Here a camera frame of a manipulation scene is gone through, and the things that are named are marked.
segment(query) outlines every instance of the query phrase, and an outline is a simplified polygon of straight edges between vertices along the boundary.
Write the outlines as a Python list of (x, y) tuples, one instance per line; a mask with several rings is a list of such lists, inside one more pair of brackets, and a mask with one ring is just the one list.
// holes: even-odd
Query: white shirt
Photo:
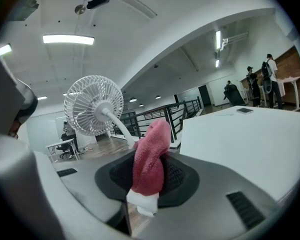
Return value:
[(270, 80), (274, 81), (274, 82), (278, 82), (277, 78), (276, 78), (276, 75), (275, 75), (275, 71), (278, 70), (276, 62), (273, 59), (268, 59), (268, 58), (265, 60), (265, 62), (267, 62), (267, 61), (268, 61), (268, 64), (270, 66), (270, 69), (272, 71), (272, 75), (270, 76)]

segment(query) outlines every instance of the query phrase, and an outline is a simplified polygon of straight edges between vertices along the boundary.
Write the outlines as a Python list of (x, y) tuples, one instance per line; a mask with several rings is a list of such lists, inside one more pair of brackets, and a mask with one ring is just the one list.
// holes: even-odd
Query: person wearing white shirt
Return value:
[(271, 109), (274, 108), (274, 94), (275, 94), (276, 101), (278, 102), (278, 109), (283, 110), (284, 108), (282, 105), (282, 98), (281, 98), (280, 89), (279, 89), (279, 85), (278, 85), (278, 81), (277, 81), (277, 77), (276, 77), (276, 71), (278, 70), (277, 64), (274, 61), (274, 58), (272, 57), (272, 55), (269, 53), (266, 55), (265, 62), (267, 62), (269, 64), (269, 67), (272, 71), (272, 74), (270, 76), (272, 87), (271, 87), (271, 91), (269, 93), (269, 106)]

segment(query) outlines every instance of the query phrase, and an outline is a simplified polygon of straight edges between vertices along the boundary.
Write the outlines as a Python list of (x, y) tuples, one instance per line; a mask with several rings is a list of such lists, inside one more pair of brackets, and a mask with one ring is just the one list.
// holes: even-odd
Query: phone on table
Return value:
[(248, 108), (239, 108), (236, 110), (237, 112), (241, 113), (241, 114), (250, 114), (253, 112), (252, 109), (248, 109)]

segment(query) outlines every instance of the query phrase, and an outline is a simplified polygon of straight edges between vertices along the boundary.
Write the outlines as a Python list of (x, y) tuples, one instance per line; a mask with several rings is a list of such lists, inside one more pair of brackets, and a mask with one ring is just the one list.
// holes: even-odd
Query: fan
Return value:
[(123, 107), (120, 88), (100, 75), (88, 75), (76, 81), (64, 100), (66, 119), (73, 129), (83, 135), (97, 136), (117, 125), (132, 148), (135, 141), (119, 120)]

